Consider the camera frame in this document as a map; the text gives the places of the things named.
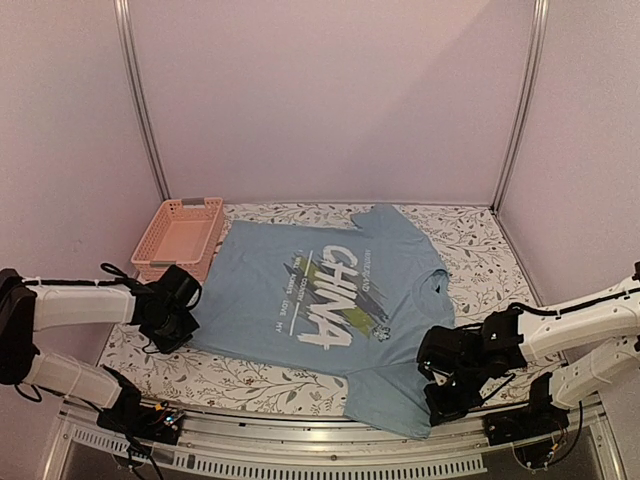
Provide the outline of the silver brooch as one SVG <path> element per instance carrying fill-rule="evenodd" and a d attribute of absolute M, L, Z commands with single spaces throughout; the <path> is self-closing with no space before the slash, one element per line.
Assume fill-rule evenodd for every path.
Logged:
<path fill-rule="evenodd" d="M 384 342 L 391 338 L 391 330 L 388 326 L 385 326 L 385 325 L 376 325 L 371 330 L 371 334 L 379 342 Z"/>

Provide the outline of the light blue printed t-shirt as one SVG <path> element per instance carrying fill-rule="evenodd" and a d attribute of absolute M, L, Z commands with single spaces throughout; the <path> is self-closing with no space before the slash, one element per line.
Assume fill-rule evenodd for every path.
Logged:
<path fill-rule="evenodd" d="M 344 379 L 349 419 L 410 438 L 431 430 L 418 349 L 450 327 L 449 273 L 391 205 L 344 229 L 235 221 L 194 309 L 195 348 Z M 371 330 L 388 326 L 391 338 Z"/>

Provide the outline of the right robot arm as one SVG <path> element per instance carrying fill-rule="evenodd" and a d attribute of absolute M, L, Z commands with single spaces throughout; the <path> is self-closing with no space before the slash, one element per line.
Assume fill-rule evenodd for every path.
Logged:
<path fill-rule="evenodd" d="M 464 327 L 435 326 L 417 354 L 433 425 L 457 420 L 486 402 L 481 389 L 490 379 L 560 351 L 596 347 L 573 364 L 536 379 L 526 406 L 489 415 L 488 429 L 537 436 L 565 428 L 569 410 L 589 394 L 639 365 L 639 276 L 623 279 L 575 302 L 534 308 L 514 302 L 483 322 Z"/>

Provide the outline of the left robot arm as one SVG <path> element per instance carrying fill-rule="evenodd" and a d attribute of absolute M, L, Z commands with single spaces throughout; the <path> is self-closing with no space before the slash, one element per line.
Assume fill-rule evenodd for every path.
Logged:
<path fill-rule="evenodd" d="M 161 277 L 142 283 L 112 264 L 102 270 L 109 280 L 25 278 L 1 272 L 1 383 L 45 389 L 74 397 L 100 409 L 128 434 L 148 426 L 138 389 L 118 373 L 73 357 L 46 353 L 34 342 L 37 332 L 77 325 L 130 325 L 156 349 L 172 353 L 199 325 L 192 311 L 202 286 L 186 270 L 172 265 Z"/>

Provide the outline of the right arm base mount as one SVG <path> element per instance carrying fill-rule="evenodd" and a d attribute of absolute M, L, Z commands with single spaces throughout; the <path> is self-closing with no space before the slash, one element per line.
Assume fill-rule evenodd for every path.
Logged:
<path fill-rule="evenodd" d="M 531 384 L 525 406 L 483 417 L 484 433 L 491 446 L 551 434 L 569 426 L 568 410 L 552 404 L 551 377 L 551 373 L 545 373 Z"/>

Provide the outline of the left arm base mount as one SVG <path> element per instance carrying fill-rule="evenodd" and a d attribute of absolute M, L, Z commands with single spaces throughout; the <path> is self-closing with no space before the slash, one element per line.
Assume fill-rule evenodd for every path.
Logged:
<path fill-rule="evenodd" d="M 123 387 L 111 408 L 100 407 L 97 425 L 113 432 L 152 442 L 176 445 L 184 413 L 172 409 L 167 402 L 143 405 L 140 391 Z"/>

